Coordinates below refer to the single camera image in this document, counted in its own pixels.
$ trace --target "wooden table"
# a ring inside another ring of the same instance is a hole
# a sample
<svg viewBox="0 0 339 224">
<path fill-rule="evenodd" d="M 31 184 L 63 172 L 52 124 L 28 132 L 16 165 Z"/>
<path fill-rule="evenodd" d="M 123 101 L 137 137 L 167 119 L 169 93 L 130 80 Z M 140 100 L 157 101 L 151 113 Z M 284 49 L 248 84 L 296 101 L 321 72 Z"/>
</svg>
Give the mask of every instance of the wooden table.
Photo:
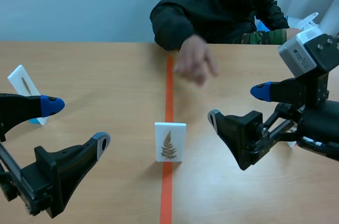
<svg viewBox="0 0 339 224">
<path fill-rule="evenodd" d="M 174 118 L 187 123 L 185 159 L 173 168 L 173 224 L 339 222 L 339 163 L 279 143 L 241 171 L 215 134 L 207 113 L 267 118 L 274 103 L 250 96 L 255 84 L 291 73 L 276 46 L 211 46 L 221 75 L 197 89 L 175 78 Z M 166 53 L 153 44 L 0 42 L 1 92 L 23 64 L 42 94 L 61 97 L 65 109 L 46 126 L 25 122 L 7 133 L 5 147 L 23 167 L 33 149 L 83 144 L 97 131 L 110 148 L 87 174 L 66 210 L 51 220 L 28 216 L 23 202 L 0 196 L 1 223 L 159 224 L 162 164 L 155 162 L 154 122 L 164 121 Z M 330 98 L 339 100 L 339 72 Z"/>
</svg>

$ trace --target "orange tape line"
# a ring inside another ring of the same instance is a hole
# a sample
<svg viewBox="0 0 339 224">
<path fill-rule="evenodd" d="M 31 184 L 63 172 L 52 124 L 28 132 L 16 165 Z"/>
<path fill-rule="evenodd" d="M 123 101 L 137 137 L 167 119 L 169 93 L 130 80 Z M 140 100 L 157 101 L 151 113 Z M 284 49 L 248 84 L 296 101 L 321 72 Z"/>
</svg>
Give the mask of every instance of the orange tape line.
<svg viewBox="0 0 339 224">
<path fill-rule="evenodd" d="M 165 122 L 174 121 L 173 57 L 167 56 Z M 172 162 L 164 162 L 160 201 L 160 224 L 172 224 Z"/>
</svg>

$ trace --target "white card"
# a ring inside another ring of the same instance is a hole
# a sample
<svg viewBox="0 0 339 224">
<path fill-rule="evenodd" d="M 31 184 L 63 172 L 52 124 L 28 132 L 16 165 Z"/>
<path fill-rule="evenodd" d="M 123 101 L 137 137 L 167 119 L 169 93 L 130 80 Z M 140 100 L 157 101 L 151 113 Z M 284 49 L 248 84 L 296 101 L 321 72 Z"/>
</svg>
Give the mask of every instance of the white card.
<svg viewBox="0 0 339 224">
<path fill-rule="evenodd" d="M 182 162 L 186 123 L 155 122 L 157 162 Z"/>
<path fill-rule="evenodd" d="M 297 124 L 294 124 L 292 128 L 290 128 L 287 132 L 290 132 L 290 133 L 293 133 L 293 132 L 296 132 L 297 131 Z M 295 144 L 297 143 L 296 141 L 293 141 L 293 142 L 287 142 L 289 147 L 293 147 L 295 146 Z"/>
<path fill-rule="evenodd" d="M 23 96 L 39 96 L 38 89 L 33 84 L 30 76 L 22 65 L 19 65 L 9 76 L 8 80 L 13 85 L 16 92 Z M 45 125 L 48 117 L 37 118 L 41 125 Z"/>
<path fill-rule="evenodd" d="M 294 141 L 294 142 L 287 142 L 288 143 L 288 145 L 289 145 L 289 147 L 293 147 L 293 146 L 295 146 L 295 144 L 297 143 L 296 141 Z"/>
</svg>

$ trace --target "black jacket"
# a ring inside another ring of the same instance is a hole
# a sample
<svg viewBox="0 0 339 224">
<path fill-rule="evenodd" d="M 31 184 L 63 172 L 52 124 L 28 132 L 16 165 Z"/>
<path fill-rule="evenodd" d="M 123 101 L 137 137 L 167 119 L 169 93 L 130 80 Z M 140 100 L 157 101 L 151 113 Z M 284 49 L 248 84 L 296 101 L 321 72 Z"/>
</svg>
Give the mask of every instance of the black jacket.
<svg viewBox="0 0 339 224">
<path fill-rule="evenodd" d="M 208 43 L 230 43 L 256 31 L 254 16 L 270 30 L 289 27 L 275 0 L 161 0 L 150 19 L 155 41 L 174 50 L 193 34 Z"/>
</svg>

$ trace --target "robotic arm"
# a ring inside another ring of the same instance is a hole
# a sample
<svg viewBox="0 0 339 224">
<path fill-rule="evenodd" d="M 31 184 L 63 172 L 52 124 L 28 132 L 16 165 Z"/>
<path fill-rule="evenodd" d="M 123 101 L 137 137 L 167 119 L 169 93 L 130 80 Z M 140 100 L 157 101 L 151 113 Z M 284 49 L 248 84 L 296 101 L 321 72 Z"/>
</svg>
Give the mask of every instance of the robotic arm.
<svg viewBox="0 0 339 224">
<path fill-rule="evenodd" d="M 279 102 L 263 122 L 257 111 L 238 117 L 212 110 L 208 120 L 242 170 L 257 163 L 279 141 L 339 160 L 339 102 L 328 100 L 328 73 L 339 65 L 339 39 L 311 28 L 278 48 L 295 78 L 256 85 L 259 100 Z M 271 132 L 278 118 L 285 121 Z M 296 131 L 288 133 L 293 126 Z"/>
<path fill-rule="evenodd" d="M 98 132 L 89 141 L 49 153 L 41 146 L 34 149 L 36 161 L 20 168 L 1 142 L 19 123 L 60 112 L 64 102 L 47 96 L 24 97 L 0 94 L 0 187 L 8 201 L 20 196 L 33 216 L 46 210 L 51 218 L 62 213 L 88 171 L 110 144 L 110 135 Z"/>
</svg>

